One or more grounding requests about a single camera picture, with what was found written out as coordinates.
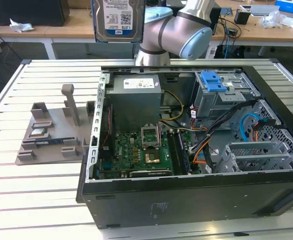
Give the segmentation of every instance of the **blue cable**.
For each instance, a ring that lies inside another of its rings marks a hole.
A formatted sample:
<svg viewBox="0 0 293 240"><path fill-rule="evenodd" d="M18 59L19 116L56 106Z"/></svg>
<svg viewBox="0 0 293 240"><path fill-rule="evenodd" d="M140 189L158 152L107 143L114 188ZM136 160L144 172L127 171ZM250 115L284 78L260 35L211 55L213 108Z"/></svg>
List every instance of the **blue cable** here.
<svg viewBox="0 0 293 240"><path fill-rule="evenodd" d="M225 49L225 55L224 55L224 58L225 58L225 59L227 58L227 55L228 55L228 50L229 50L229 40L230 40L229 29L228 29L228 28L226 29L226 32L227 32L227 40L226 40L226 49Z"/></svg>
<svg viewBox="0 0 293 240"><path fill-rule="evenodd" d="M260 117L254 113L247 113L246 115L244 115L240 121L240 133L242 135L242 138L245 142L248 142L249 139L247 138L246 134L245 134L245 130L244 130L244 127L243 127L243 123L245 121L245 119L248 117L248 116L252 116L254 118L256 118L257 120L260 120Z"/></svg>

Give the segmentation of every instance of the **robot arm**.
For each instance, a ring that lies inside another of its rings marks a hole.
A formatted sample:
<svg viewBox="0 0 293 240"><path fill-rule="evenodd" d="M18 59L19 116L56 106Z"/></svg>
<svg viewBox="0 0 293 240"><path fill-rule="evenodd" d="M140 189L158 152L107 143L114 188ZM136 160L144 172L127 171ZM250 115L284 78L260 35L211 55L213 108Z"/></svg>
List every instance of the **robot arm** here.
<svg viewBox="0 0 293 240"><path fill-rule="evenodd" d="M136 66L168 66L169 52L195 60L207 49L212 36L210 12L214 0L188 0L176 17L168 7L145 11L143 43Z"/></svg>

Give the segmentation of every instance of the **open computer tower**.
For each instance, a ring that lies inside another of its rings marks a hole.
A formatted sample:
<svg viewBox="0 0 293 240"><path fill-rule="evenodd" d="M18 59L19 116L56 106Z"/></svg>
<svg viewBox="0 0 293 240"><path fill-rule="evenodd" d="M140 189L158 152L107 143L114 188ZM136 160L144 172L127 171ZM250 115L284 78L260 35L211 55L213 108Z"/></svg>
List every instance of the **open computer tower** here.
<svg viewBox="0 0 293 240"><path fill-rule="evenodd" d="M251 66L104 67L78 191L99 229L281 215L293 114Z"/></svg>

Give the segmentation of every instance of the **plastic bag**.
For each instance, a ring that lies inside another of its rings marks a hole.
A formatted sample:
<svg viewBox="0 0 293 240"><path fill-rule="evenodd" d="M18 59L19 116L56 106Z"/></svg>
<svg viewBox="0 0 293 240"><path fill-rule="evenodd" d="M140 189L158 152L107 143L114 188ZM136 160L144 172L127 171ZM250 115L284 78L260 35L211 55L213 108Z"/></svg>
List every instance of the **plastic bag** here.
<svg viewBox="0 0 293 240"><path fill-rule="evenodd" d="M285 19L286 17L287 16L281 14L279 10L276 10L276 11L270 12L268 16L261 17L258 23L264 29L274 28L274 27L282 28L282 25L280 24L280 22L282 22L282 20Z"/></svg>

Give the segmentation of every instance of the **gray floor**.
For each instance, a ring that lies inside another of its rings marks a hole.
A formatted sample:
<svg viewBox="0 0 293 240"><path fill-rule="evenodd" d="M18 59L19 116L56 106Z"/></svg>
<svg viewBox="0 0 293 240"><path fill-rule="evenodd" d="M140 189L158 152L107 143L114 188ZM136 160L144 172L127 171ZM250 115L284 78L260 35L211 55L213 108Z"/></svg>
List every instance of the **gray floor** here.
<svg viewBox="0 0 293 240"><path fill-rule="evenodd" d="M82 43L56 43L54 45L59 59L131 59L133 55L133 46L130 44L94 43L89 46L90 55L86 54L85 46ZM48 59L41 43L14 43L12 48L22 59ZM245 58L259 58L259 49L259 47L251 47L250 52L245 52ZM270 52L268 47L263 58L278 59L293 74L293 47L276 47L275 52ZM0 92L20 62L11 50L8 52L8 47L4 44L0 54Z"/></svg>

